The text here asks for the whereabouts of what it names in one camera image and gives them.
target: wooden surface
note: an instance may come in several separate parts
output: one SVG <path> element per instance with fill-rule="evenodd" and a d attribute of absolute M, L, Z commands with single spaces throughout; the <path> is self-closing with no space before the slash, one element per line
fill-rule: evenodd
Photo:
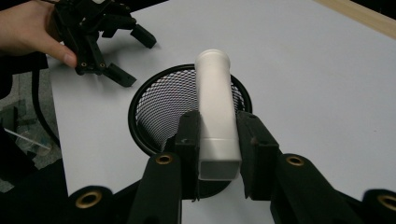
<path fill-rule="evenodd" d="M 384 35 L 388 35 L 393 39 L 396 39 L 396 20 L 390 17 L 384 16 L 370 8 L 363 7 L 349 0 L 315 1 L 348 16 L 355 21 L 359 21 Z"/>

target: basket rim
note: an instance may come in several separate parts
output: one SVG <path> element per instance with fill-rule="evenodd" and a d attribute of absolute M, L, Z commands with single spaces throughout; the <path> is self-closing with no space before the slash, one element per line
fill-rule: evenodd
<path fill-rule="evenodd" d="M 137 92 L 134 94 L 134 98 L 132 99 L 132 102 L 129 106 L 128 110 L 128 126 L 129 130 L 131 133 L 132 138 L 136 142 L 136 144 L 142 149 L 146 154 L 149 156 L 157 154 L 157 151 L 154 151 L 149 144 L 144 141 L 142 135 L 140 132 L 137 132 L 137 125 L 136 125 L 136 116 L 135 116 L 135 111 L 137 109 L 137 106 L 139 104 L 139 100 L 142 97 L 142 95 L 146 92 L 146 90 L 151 87 L 153 83 L 155 83 L 158 79 L 171 74 L 175 73 L 177 71 L 182 71 L 182 70 L 195 70 L 195 65 L 193 63 L 188 63 L 188 64 L 182 64 L 182 65 L 177 65 L 168 69 L 165 69 L 158 73 L 157 75 L 149 78 L 143 85 L 137 90 Z M 245 100 L 245 110 L 249 113 L 252 113 L 252 104 L 251 104 L 251 99 L 248 94 L 248 91 L 245 89 L 245 87 L 242 85 L 242 83 L 233 75 L 231 75 L 231 82 L 233 83 L 234 86 L 237 87 L 237 89 L 241 92 L 241 95 L 243 95 L 243 98 Z"/>

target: black mesh basket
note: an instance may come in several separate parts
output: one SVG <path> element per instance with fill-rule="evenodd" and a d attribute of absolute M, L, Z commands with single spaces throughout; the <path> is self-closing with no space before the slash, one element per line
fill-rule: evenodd
<path fill-rule="evenodd" d="M 233 76 L 231 82 L 235 113 L 251 113 L 247 90 Z M 134 96 L 128 114 L 132 137 L 149 156 L 162 152 L 166 140 L 176 134 L 179 118 L 197 109 L 194 64 L 166 69 L 145 82 Z"/>

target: dark floor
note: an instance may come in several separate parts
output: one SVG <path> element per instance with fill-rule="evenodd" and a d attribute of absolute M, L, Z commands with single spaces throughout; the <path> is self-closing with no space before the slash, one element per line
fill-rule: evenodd
<path fill-rule="evenodd" d="M 0 100 L 0 111 L 10 107 L 16 106 L 18 108 L 18 128 L 17 132 L 21 133 L 26 127 L 35 129 L 39 133 L 39 138 L 49 140 L 51 151 L 45 156 L 36 155 L 32 160 L 35 166 L 41 169 L 62 157 L 61 150 L 50 141 L 50 138 L 42 129 L 42 126 L 36 120 L 35 111 L 33 109 L 31 90 L 32 90 L 32 75 L 30 73 L 19 74 L 14 76 L 11 94 L 5 99 Z M 50 86 L 50 74 L 48 70 L 42 70 L 40 73 L 40 87 L 39 87 L 39 101 L 40 107 L 51 129 L 58 136 L 56 125 L 55 110 L 52 101 L 52 89 Z M 12 189 L 13 186 L 7 181 L 0 179 L 0 192 L 6 192 Z"/>

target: mesh wastebasket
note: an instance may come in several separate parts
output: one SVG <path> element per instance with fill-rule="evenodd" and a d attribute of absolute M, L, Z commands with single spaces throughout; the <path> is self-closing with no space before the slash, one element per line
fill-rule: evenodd
<path fill-rule="evenodd" d="M 194 64 L 175 66 L 150 78 L 135 94 L 129 108 L 129 128 L 136 144 L 149 156 L 164 150 L 166 141 L 177 133 L 184 113 L 198 110 L 195 75 Z M 247 90 L 233 76 L 231 82 L 235 113 L 238 110 L 251 113 Z M 216 182 L 224 188 L 229 183 Z M 204 182 L 200 186 L 208 188 L 201 190 L 201 197 L 216 193 L 214 189 L 219 188 L 218 185 L 212 189 L 213 183 Z"/>

